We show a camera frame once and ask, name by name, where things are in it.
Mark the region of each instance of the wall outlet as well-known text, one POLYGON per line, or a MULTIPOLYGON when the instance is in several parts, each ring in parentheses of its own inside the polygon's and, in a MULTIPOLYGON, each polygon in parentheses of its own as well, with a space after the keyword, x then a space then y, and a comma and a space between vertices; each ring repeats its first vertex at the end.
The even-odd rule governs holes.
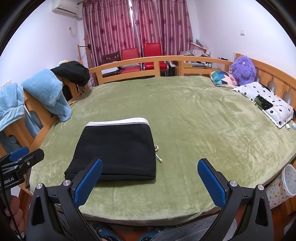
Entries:
POLYGON ((8 80, 6 83, 0 86, 0 90, 2 90, 5 86, 10 85, 12 83, 11 80, 8 80))

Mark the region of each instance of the geometric print pillow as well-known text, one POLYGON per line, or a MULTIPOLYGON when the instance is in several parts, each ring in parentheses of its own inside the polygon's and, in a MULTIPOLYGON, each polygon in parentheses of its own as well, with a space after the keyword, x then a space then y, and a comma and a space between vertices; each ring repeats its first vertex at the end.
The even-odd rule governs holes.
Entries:
POLYGON ((210 77, 215 86, 235 88, 239 86, 233 75, 224 71, 213 71, 210 77))
POLYGON ((293 107, 259 82, 241 85, 233 90, 257 105, 279 129, 293 118, 293 107))

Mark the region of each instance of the human hand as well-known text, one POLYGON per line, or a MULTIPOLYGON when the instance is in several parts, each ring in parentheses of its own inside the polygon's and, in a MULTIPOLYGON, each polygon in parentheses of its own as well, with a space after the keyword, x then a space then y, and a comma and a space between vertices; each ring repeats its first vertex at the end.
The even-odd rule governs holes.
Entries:
MULTIPOLYGON (((19 229, 19 231, 22 233, 25 231, 25 222, 24 219, 22 218, 22 210, 20 209, 20 200, 18 199, 17 196, 11 196, 11 201, 9 203, 12 215, 15 219, 15 222, 17 224, 17 228, 19 229)), ((8 209, 5 208, 5 214, 10 217, 10 214, 8 212, 8 209)), ((15 226, 12 222, 12 220, 10 221, 10 227, 12 228, 13 231, 15 231, 15 226)))

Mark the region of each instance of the floor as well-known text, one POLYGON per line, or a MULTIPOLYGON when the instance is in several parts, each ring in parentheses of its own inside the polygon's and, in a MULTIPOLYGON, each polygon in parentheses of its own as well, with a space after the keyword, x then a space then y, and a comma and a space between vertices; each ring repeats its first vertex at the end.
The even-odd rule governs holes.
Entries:
MULTIPOLYGON (((23 210, 23 218, 25 220, 25 226, 28 219, 28 211, 29 205, 31 203, 32 197, 28 195, 26 192, 21 190, 20 195, 20 208, 23 210)), ((240 206, 235 219, 238 223, 241 219, 245 206, 240 206)), ((273 225, 274 225, 274 241, 280 241, 284 236, 284 228, 285 226, 292 220, 295 213, 288 215, 286 204, 282 203, 279 206, 273 208, 271 210, 273 225)), ((114 232, 121 237, 124 241, 137 241, 143 234, 151 229, 151 227, 147 226, 127 226, 127 225, 119 225, 112 224, 111 225, 114 232)))

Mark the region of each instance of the white drawstring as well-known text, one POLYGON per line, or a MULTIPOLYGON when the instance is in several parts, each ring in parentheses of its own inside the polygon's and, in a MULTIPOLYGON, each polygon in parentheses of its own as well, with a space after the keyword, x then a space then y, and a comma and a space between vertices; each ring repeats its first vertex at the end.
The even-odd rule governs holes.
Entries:
POLYGON ((163 160, 156 154, 156 152, 159 150, 158 145, 154 145, 154 149, 155 149, 155 157, 157 160, 159 160, 159 162, 163 162, 163 160))
POLYGON ((24 107, 25 107, 25 111, 27 112, 28 116, 31 117, 30 111, 27 109, 26 105, 24 105, 24 107))

